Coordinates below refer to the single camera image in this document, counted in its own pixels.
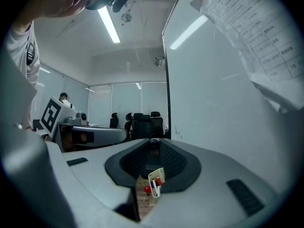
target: fluorescent tube light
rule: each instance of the fluorescent tube light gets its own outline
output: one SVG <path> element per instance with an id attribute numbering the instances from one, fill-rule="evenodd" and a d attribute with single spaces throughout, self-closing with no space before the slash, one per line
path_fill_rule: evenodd
<path id="1" fill-rule="evenodd" d="M 139 83 L 136 83 L 138 89 L 142 89 Z"/>
<path id="2" fill-rule="evenodd" d="M 38 82 L 37 81 L 37 83 L 36 83 L 37 85 L 39 85 L 39 86 L 43 86 L 43 87 L 45 87 L 46 85 L 45 84 L 43 84 L 43 83 L 41 83 L 41 82 Z"/>
<path id="3" fill-rule="evenodd" d="M 104 25 L 105 25 L 107 31 L 109 32 L 110 37 L 112 38 L 112 41 L 114 43 L 120 43 L 120 39 L 117 35 L 114 24 L 111 20 L 107 6 L 103 7 L 102 9 L 99 9 L 98 13 L 99 13 L 101 19 L 103 20 Z"/>
<path id="4" fill-rule="evenodd" d="M 87 90 L 89 90 L 89 91 L 92 91 L 92 92 L 96 92 L 96 91 L 94 91 L 94 90 L 91 90 L 91 89 L 89 89 L 89 88 L 85 88 L 85 89 L 87 89 Z"/>
<path id="5" fill-rule="evenodd" d="M 195 31 L 201 27 L 208 18 L 204 15 L 200 16 L 196 21 L 194 21 L 183 33 L 182 35 L 171 45 L 170 49 L 177 49 L 189 36 L 191 36 Z"/>
<path id="6" fill-rule="evenodd" d="M 48 73 L 48 74 L 50 73 L 50 71 L 47 71 L 46 69 L 41 68 L 41 67 L 40 67 L 40 70 L 42 70 L 42 71 L 44 71 L 44 72 L 46 72 L 46 73 Z"/>

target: person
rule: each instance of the person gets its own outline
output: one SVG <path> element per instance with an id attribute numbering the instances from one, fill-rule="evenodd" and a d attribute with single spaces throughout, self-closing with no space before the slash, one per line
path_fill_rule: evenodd
<path id="1" fill-rule="evenodd" d="M 35 87 L 39 75 L 39 50 L 34 35 L 34 20 L 62 18 L 80 13 L 100 0 L 30 0 L 16 17 L 4 40 L 7 52 L 22 74 Z M 31 129 L 28 107 L 21 125 Z"/>
<path id="2" fill-rule="evenodd" d="M 67 105 L 75 111 L 75 107 L 71 103 L 69 103 L 68 98 L 68 95 L 63 92 L 60 94 L 59 101 L 61 101 L 63 104 Z"/>

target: ceiling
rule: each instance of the ceiling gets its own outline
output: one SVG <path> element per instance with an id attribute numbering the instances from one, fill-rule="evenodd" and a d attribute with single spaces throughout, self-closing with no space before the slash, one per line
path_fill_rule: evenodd
<path id="1" fill-rule="evenodd" d="M 129 0 L 127 6 L 111 17 L 121 43 L 114 44 L 97 11 L 84 10 L 69 18 L 38 19 L 35 34 L 44 46 L 67 58 L 95 57 L 100 54 L 133 48 L 162 47 L 162 30 L 176 0 Z M 131 9 L 133 19 L 121 20 Z"/>

